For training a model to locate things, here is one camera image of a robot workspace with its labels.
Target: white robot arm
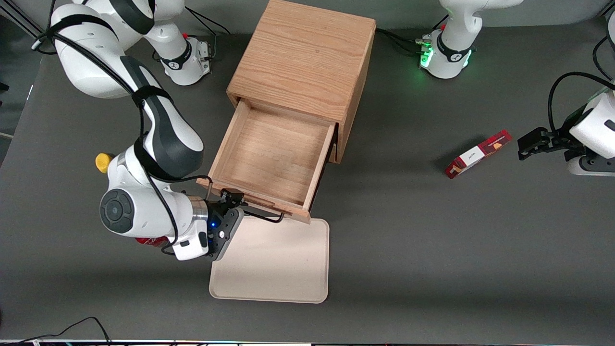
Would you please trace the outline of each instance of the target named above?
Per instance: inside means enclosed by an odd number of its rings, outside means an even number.
[[[615,52],[615,16],[608,23],[608,41]],[[556,129],[553,124],[551,102],[558,84],[567,77],[582,76],[605,87]],[[534,129],[517,140],[519,159],[525,160],[537,153],[566,150],[564,157],[568,170],[576,175],[615,176],[615,86],[585,72],[569,72],[559,77],[549,93],[549,126]]]
[[[122,49],[142,37],[154,47],[165,73],[181,86],[196,83],[210,72],[206,42],[185,38],[171,19],[184,11],[184,0],[73,0],[95,10],[111,25]]]
[[[444,30],[436,28],[418,43],[426,44],[420,67],[435,77],[449,79],[466,67],[472,43],[483,27],[478,11],[504,9],[523,0],[440,0],[448,11]]]
[[[139,8],[143,18],[153,22],[148,8]],[[221,202],[210,203],[172,191],[171,182],[202,163],[203,143],[194,129],[150,71],[124,54],[112,26],[93,8],[60,6],[51,23],[62,67],[79,90],[103,98],[130,94],[152,123],[145,137],[139,136],[111,161],[104,162],[104,155],[97,158],[97,166],[109,178],[100,204],[105,227],[133,238],[167,237],[179,260],[202,255],[220,259],[242,220],[238,206],[243,195],[224,191]]]

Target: red box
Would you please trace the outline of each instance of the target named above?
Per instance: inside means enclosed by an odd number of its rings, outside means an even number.
[[[457,156],[446,168],[446,175],[455,178],[457,175],[467,171],[482,159],[500,150],[506,143],[512,140],[512,136],[506,130],[502,130],[492,135],[486,141]]]

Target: gray table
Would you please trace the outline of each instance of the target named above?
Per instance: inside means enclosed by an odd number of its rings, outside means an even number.
[[[481,137],[545,126],[550,85],[595,71],[604,25],[485,29],[451,81],[377,35],[344,161],[327,166],[314,203],[313,216],[331,226],[320,305],[213,299],[205,261],[179,262],[106,231],[98,202],[107,181],[94,157],[132,143],[137,110],[128,98],[80,93],[57,58],[44,57],[0,169],[0,338],[95,315],[116,339],[612,344],[615,179],[569,175],[561,153],[521,163],[514,143],[458,179],[442,173]],[[198,173],[231,120],[224,90],[247,41],[222,37],[213,73],[189,87],[163,75],[145,42],[129,51],[203,138]],[[600,58],[612,60],[605,50]],[[565,82],[558,121],[597,89]]]

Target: wooden cabinet top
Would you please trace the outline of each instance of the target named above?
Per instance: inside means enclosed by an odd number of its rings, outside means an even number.
[[[227,93],[343,123],[375,28],[370,18],[270,0]]]

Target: open drawer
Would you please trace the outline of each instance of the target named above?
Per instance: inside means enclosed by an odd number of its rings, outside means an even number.
[[[250,206],[309,223],[336,124],[240,99],[209,176]]]

